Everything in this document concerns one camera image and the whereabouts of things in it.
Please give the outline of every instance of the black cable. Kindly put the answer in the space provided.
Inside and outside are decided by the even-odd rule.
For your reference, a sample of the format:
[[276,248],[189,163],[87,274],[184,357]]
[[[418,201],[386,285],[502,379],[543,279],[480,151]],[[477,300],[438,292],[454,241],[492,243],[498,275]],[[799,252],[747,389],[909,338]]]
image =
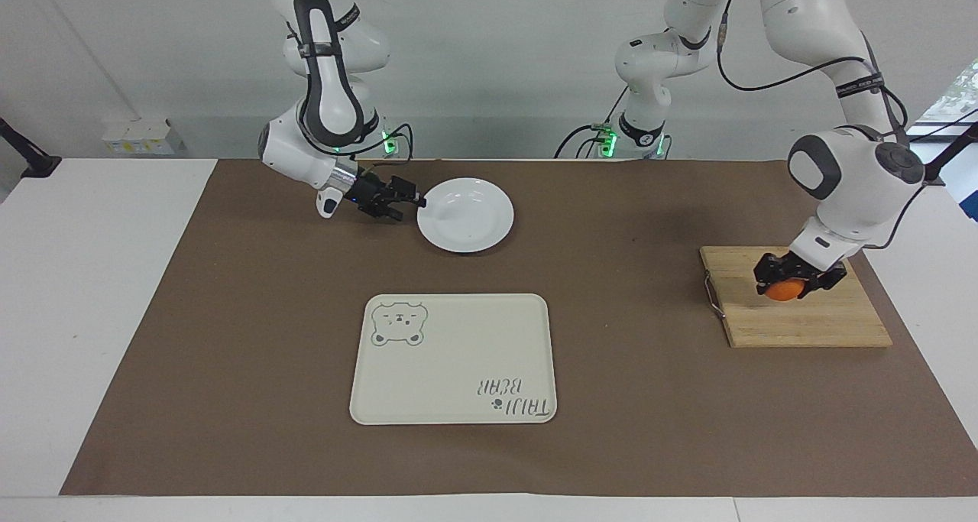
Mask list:
[[[590,144],[591,148],[594,148],[594,144],[597,144],[600,141],[601,140],[598,140],[596,138],[588,138],[587,140],[581,142],[580,147],[577,148],[577,155],[574,156],[574,159],[580,159],[581,153],[584,150],[584,146]],[[591,159],[591,150],[588,150],[588,156],[585,157],[585,159]]]
[[553,159],[560,159],[560,152],[563,151],[563,148],[567,147],[567,144],[570,143],[570,140],[572,140],[574,136],[579,135],[581,132],[590,130],[590,125],[578,126],[576,129],[574,129],[570,135],[567,135],[567,138],[563,139],[563,142],[560,142],[560,147],[556,148],[556,153],[553,154]]
[[937,131],[927,132],[926,135],[918,136],[917,138],[912,139],[911,142],[916,142],[918,140],[922,140],[922,139],[925,139],[925,138],[931,138],[931,136],[936,135],[940,131],[946,131],[948,128],[951,128],[951,126],[960,125],[961,122],[963,122],[965,118],[971,117],[971,115],[976,114],[976,112],[978,112],[978,109],[975,109],[975,110],[972,110],[971,112],[968,112],[968,114],[965,115],[963,118],[959,118],[957,121],[951,122],[951,124],[949,124],[949,125],[941,126],[939,129],[937,129]]
[[904,206],[904,209],[900,212],[900,216],[897,218],[897,223],[895,223],[893,225],[893,232],[890,234],[890,239],[886,241],[886,244],[884,244],[882,246],[873,245],[873,246],[870,246],[870,247],[866,247],[866,250],[867,251],[883,251],[885,249],[889,249],[890,248],[890,245],[893,245],[893,240],[895,238],[897,238],[897,230],[900,229],[901,223],[904,222],[904,216],[907,215],[907,211],[909,211],[909,209],[911,208],[911,205],[914,205],[914,201],[916,201],[916,198],[918,198],[920,196],[920,194],[923,193],[923,190],[925,190],[925,189],[927,189],[927,185],[926,184],[920,186],[920,189],[918,189],[918,192],[916,192],[914,194],[914,197],[912,197],[911,200],[909,200],[907,202],[907,205]]
[[902,101],[900,97],[894,94],[893,90],[890,90],[886,86],[881,86],[880,90],[882,90],[884,94],[889,96],[890,99],[893,100],[900,108],[900,112],[902,114],[902,122],[900,124],[900,128],[907,128],[907,125],[911,124],[911,115],[909,114],[909,112],[907,112],[907,106],[905,106],[904,101]]
[[858,56],[845,56],[843,58],[836,58],[831,62],[825,62],[821,65],[814,66],[814,68],[809,70],[803,70],[803,72],[798,73],[798,75],[787,77],[787,79],[778,80],[775,83],[764,84],[764,86],[740,86],[740,84],[734,83],[733,80],[730,80],[730,77],[727,76],[727,71],[724,69],[724,59],[722,56],[724,52],[724,44],[727,42],[727,24],[729,24],[730,20],[730,4],[733,2],[734,0],[727,0],[727,7],[724,8],[724,16],[720,20],[720,34],[717,39],[717,66],[720,69],[720,76],[724,78],[724,81],[727,81],[727,84],[730,84],[730,86],[737,88],[737,90],[740,90],[741,92],[759,92],[761,90],[775,88],[776,86],[782,86],[782,84],[791,83],[794,80],[801,79],[803,76],[809,76],[811,73],[820,72],[820,70],[823,70],[828,66],[836,65],[836,63],[866,63],[865,58],[860,58]]
[[[609,111],[609,112],[608,112],[608,116],[604,118],[604,124],[605,124],[605,125],[607,125],[607,124],[608,124],[608,122],[611,122],[611,117],[612,117],[612,115],[614,115],[614,111],[615,111],[616,109],[618,109],[618,106],[619,106],[619,105],[621,105],[621,101],[622,101],[622,100],[625,100],[625,94],[627,94],[627,93],[628,93],[628,86],[626,86],[626,87],[625,87],[625,88],[624,88],[624,89],[623,89],[623,90],[621,91],[621,94],[619,94],[619,95],[618,95],[618,100],[615,100],[615,102],[614,102],[614,106],[611,106],[611,111]],[[597,140],[598,140],[598,139],[600,139],[600,138],[601,138],[601,132],[600,132],[600,131],[598,131],[598,132],[597,132],[597,133],[596,133],[596,134],[594,135],[594,143],[591,143],[591,146],[590,146],[590,148],[588,148],[588,156],[587,156],[587,157],[585,157],[585,159],[591,159],[591,150],[594,150],[594,146],[595,146],[595,145],[597,144]]]
[[410,136],[403,135],[403,133],[401,132],[395,132],[387,136],[387,140],[391,138],[404,138],[406,141],[408,141],[408,157],[405,160],[398,160],[397,162],[376,163],[374,164],[374,166],[371,166],[370,169],[365,170],[364,174],[370,173],[370,171],[377,169],[378,167],[402,167],[404,166],[404,164],[411,163],[412,160],[415,159],[415,132],[413,132],[413,130],[410,128],[410,125],[408,125],[408,133]]
[[665,143],[666,140],[669,140],[669,147],[666,148],[665,150],[666,156],[664,156],[662,160],[669,160],[669,154],[672,153],[672,144],[673,144],[672,136],[665,135],[665,137],[662,139],[662,142]]
[[371,145],[369,147],[366,147],[366,148],[363,148],[363,149],[360,149],[360,150],[356,150],[356,151],[338,152],[338,151],[325,150],[325,149],[322,149],[321,147],[317,146],[316,144],[314,144],[312,142],[312,140],[310,140],[308,138],[308,136],[305,136],[305,131],[303,131],[303,126],[300,126],[300,130],[303,131],[303,136],[305,136],[306,143],[308,143],[310,147],[312,147],[314,150],[316,150],[316,151],[318,151],[320,153],[324,153],[325,155],[332,155],[333,157],[356,157],[356,156],[358,156],[360,154],[367,153],[371,149],[377,149],[378,147],[384,145],[384,143],[387,143],[387,140],[388,139],[391,139],[391,138],[406,138],[406,136],[403,135],[403,133],[401,133],[401,131],[404,131],[404,129],[406,129],[410,133],[410,135],[411,135],[411,141],[409,142],[409,149],[412,150],[413,149],[413,138],[415,138],[415,132],[411,128],[411,125],[408,124],[408,122],[405,122],[405,124],[402,124],[401,126],[398,126],[398,128],[395,128],[394,131],[392,131],[391,133],[389,133],[387,135],[387,138],[382,139],[380,142],[377,142],[374,145]]

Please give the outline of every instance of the window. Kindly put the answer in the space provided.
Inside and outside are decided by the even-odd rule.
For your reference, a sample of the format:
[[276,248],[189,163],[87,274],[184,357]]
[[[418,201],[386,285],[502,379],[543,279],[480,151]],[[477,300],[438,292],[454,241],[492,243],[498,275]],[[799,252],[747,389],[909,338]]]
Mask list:
[[[951,83],[947,92],[923,114],[918,125],[946,125],[976,109],[978,109],[978,60],[971,63],[971,66]],[[965,122],[975,121],[978,121],[978,114],[965,119]]]

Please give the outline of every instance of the white wall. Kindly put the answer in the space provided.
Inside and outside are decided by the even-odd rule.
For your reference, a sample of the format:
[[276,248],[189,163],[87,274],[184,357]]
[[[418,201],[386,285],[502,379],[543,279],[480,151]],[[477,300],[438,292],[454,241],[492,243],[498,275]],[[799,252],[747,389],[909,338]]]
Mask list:
[[[615,49],[660,31],[664,2],[359,0],[393,44],[390,66],[367,79],[392,121],[416,125],[420,157],[548,157],[574,125],[607,114],[621,88]],[[849,3],[914,115],[978,55],[963,34],[978,0]],[[724,56],[742,83],[799,69],[768,48],[757,6],[733,4]],[[131,117],[128,100],[171,118],[195,156],[254,157],[263,122],[303,92],[268,0],[0,0],[0,24],[0,115],[66,156],[104,156],[102,122]],[[744,94],[711,69],[671,87],[674,157],[783,157],[800,133],[841,121],[823,76]]]
[[0,203],[7,198],[17,185],[17,179],[21,174],[21,159],[14,154],[0,151]]

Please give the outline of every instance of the wooden cutting board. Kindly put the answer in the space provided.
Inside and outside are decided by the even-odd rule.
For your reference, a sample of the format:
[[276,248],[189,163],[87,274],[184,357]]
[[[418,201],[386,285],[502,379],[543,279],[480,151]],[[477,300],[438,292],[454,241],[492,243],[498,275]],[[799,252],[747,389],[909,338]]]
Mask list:
[[734,348],[888,348],[880,321],[859,276],[849,275],[831,291],[779,303],[757,293],[754,267],[765,253],[786,247],[703,247],[706,267],[727,338]]

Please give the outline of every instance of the bear drawing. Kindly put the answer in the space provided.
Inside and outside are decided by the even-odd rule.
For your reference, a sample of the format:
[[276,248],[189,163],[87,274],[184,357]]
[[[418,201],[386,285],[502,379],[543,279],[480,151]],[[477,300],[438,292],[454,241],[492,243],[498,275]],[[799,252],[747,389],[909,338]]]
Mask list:
[[374,309],[371,318],[374,320],[374,334],[370,341],[374,345],[385,345],[388,342],[405,342],[409,345],[419,345],[425,340],[422,327],[427,320],[427,309],[423,305],[409,303],[394,303],[380,305]]

